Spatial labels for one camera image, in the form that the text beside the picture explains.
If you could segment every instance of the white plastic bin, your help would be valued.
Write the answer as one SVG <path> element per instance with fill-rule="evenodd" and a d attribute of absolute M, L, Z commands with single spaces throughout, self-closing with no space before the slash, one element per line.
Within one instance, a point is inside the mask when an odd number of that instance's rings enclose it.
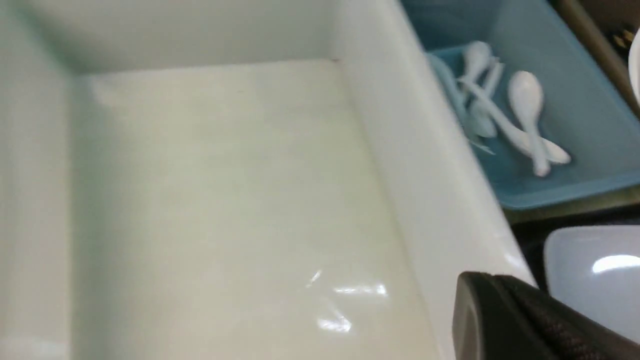
<path fill-rule="evenodd" d="M 3 360 L 452 359 L 532 281 L 396 0 L 5 5 Z"/>

